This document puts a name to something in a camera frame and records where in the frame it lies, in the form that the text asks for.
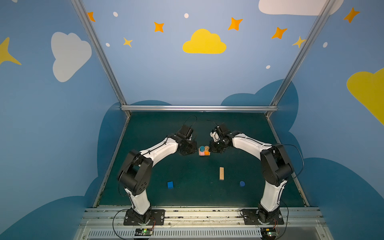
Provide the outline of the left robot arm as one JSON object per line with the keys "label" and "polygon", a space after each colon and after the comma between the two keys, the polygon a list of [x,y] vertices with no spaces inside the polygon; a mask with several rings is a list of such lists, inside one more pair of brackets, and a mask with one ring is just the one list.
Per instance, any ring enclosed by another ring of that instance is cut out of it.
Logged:
{"label": "left robot arm", "polygon": [[182,156],[197,152],[197,142],[192,139],[194,129],[187,125],[174,134],[167,135],[160,143],[141,151],[131,150],[118,171],[118,183],[124,187],[132,207],[127,210],[128,224],[145,225],[150,222],[152,206],[147,196],[147,187],[153,167],[174,153]]}

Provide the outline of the natural wood block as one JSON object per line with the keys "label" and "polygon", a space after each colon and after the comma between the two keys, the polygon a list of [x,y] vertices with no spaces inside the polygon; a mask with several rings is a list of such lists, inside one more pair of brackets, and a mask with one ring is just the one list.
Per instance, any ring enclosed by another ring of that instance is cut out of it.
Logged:
{"label": "natural wood block", "polygon": [[225,169],[224,167],[219,168],[219,180],[223,181],[225,179]]}

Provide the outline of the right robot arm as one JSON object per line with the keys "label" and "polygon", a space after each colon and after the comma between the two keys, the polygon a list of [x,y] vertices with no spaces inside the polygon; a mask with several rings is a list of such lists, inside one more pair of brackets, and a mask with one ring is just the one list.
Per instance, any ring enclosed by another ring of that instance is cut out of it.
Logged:
{"label": "right robot arm", "polygon": [[266,181],[263,197],[258,205],[257,218],[260,224],[277,220],[283,190],[292,176],[294,167],[282,145],[264,143],[238,131],[230,131],[225,124],[216,126],[210,136],[210,152],[222,153],[233,147],[243,150],[261,161],[262,174]]}

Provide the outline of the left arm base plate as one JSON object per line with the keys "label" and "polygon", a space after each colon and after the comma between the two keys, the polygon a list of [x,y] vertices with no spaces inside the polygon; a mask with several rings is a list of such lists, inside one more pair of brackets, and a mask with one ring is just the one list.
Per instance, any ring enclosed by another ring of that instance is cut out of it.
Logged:
{"label": "left arm base plate", "polygon": [[124,226],[162,226],[165,220],[165,210],[148,209],[143,215],[138,214],[133,209],[126,211]]}

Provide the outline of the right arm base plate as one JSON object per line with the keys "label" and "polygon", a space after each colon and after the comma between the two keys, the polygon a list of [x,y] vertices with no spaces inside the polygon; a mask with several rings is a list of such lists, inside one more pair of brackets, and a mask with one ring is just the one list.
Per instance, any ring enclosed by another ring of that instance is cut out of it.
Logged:
{"label": "right arm base plate", "polygon": [[279,209],[272,212],[264,209],[242,209],[241,216],[245,225],[283,225],[285,223]]}

